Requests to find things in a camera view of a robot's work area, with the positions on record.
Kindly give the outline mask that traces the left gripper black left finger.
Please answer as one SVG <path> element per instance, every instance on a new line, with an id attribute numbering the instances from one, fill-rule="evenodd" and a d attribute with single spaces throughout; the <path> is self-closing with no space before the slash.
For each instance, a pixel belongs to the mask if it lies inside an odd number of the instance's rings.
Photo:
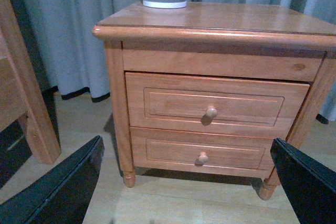
<path id="1" fill-rule="evenodd" d="M 82 223 L 103 156 L 103 139 L 97 135 L 1 204 L 1 223 Z"/>

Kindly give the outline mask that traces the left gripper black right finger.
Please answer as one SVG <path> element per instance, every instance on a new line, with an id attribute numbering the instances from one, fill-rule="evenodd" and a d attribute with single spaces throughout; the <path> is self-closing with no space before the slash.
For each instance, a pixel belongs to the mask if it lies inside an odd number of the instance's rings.
<path id="1" fill-rule="evenodd" d="M 280 138 L 271 157 L 300 223 L 335 223 L 335 172 Z"/>

